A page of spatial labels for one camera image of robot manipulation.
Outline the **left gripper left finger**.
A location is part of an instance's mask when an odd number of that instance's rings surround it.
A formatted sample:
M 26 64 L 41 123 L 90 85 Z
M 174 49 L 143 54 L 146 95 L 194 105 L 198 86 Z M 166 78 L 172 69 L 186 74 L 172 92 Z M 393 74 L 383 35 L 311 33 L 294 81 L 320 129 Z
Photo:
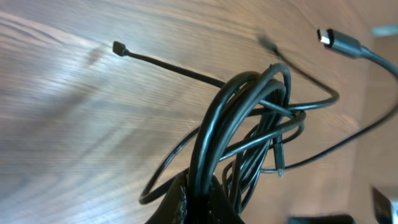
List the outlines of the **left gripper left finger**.
M 174 178 L 165 197 L 145 224 L 184 224 L 187 217 L 187 171 Z

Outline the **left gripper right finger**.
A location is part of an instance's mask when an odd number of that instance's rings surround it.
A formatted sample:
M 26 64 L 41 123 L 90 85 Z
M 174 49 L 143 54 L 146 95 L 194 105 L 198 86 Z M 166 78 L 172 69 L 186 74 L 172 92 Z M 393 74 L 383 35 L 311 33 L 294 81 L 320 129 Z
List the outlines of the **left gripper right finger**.
M 206 222 L 209 224 L 244 224 L 230 204 L 215 176 L 211 180 L 206 214 Z

